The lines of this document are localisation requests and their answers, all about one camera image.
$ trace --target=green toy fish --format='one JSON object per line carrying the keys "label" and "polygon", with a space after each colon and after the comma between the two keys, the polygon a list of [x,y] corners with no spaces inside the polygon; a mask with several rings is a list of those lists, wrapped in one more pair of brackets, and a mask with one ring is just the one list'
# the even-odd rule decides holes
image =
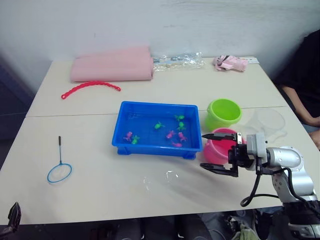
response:
{"label": "green toy fish", "polygon": [[161,127],[165,127],[165,125],[162,125],[161,122],[158,121],[158,123],[156,125],[154,125],[154,129],[159,129]]}
{"label": "green toy fish", "polygon": [[175,119],[176,119],[178,122],[180,122],[180,120],[185,119],[185,116],[183,116],[183,115],[179,115],[179,116],[174,115],[174,117],[175,117]]}
{"label": "green toy fish", "polygon": [[178,129],[179,131],[185,130],[185,124],[182,121],[179,122],[179,127],[177,127],[176,129]]}
{"label": "green toy fish", "polygon": [[140,137],[138,137],[137,135],[135,135],[135,136],[132,138],[131,144],[137,144],[139,139],[140,139]]}

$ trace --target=blue plastic tray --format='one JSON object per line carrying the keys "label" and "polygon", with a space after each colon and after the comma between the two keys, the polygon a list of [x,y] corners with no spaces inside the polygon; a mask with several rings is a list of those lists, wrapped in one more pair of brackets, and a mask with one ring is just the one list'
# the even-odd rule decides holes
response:
{"label": "blue plastic tray", "polygon": [[[183,115],[185,130],[178,130],[179,121],[175,116]],[[165,127],[155,129],[161,122]],[[167,139],[169,131],[176,134]],[[128,132],[138,136],[137,144],[124,139]],[[180,142],[178,132],[182,132],[187,141]],[[163,104],[149,102],[123,101],[116,121],[112,145],[118,148],[118,154],[152,154],[178,156],[194,159],[202,151],[201,130],[198,108],[195,105]]]}

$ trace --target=white wall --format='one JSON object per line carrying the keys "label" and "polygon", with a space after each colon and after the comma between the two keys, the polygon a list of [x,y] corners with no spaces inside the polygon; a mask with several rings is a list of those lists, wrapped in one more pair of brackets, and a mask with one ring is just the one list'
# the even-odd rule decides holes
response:
{"label": "white wall", "polygon": [[318,28],[319,0],[0,0],[0,56],[34,92],[51,61],[140,44],[257,56],[272,77]]}

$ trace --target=plastic bag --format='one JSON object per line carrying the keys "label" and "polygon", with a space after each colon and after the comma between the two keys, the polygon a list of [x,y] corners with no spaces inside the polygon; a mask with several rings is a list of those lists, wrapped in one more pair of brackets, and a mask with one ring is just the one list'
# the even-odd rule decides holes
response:
{"label": "plastic bag", "polygon": [[153,57],[153,70],[155,72],[199,69],[203,68],[205,62],[201,52],[182,53],[175,56],[162,55]]}

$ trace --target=table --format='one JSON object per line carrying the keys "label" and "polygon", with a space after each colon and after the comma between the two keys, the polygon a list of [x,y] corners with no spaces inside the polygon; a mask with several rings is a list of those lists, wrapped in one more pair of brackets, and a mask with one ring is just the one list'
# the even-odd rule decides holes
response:
{"label": "table", "polygon": [[[287,135],[268,147],[297,148],[319,193],[319,151],[288,106],[272,109],[286,119]],[[243,109],[242,119],[232,128],[245,129],[255,110]],[[202,126],[205,116],[206,111],[200,110]],[[27,117],[0,171],[0,216],[6,216],[15,201],[21,206],[21,224],[241,209],[240,201],[250,194],[255,181],[253,171],[240,169],[238,178],[211,173],[199,166],[204,161],[201,152],[195,160],[118,155],[111,145],[116,119],[117,114]],[[63,161],[73,171],[65,181],[49,184],[48,171],[59,162],[58,135]],[[257,193],[276,193],[270,176],[262,176]],[[278,199],[259,197],[244,209],[280,204]],[[1,217],[0,224],[7,220]]]}
{"label": "table", "polygon": [[201,69],[155,72],[151,81],[113,82],[121,92],[90,86],[62,100],[61,95],[77,86],[70,82],[72,61],[51,64],[27,117],[117,114],[122,101],[192,104],[206,110],[217,98],[237,102],[241,108],[287,106],[259,64],[245,72],[217,71],[212,58]]}

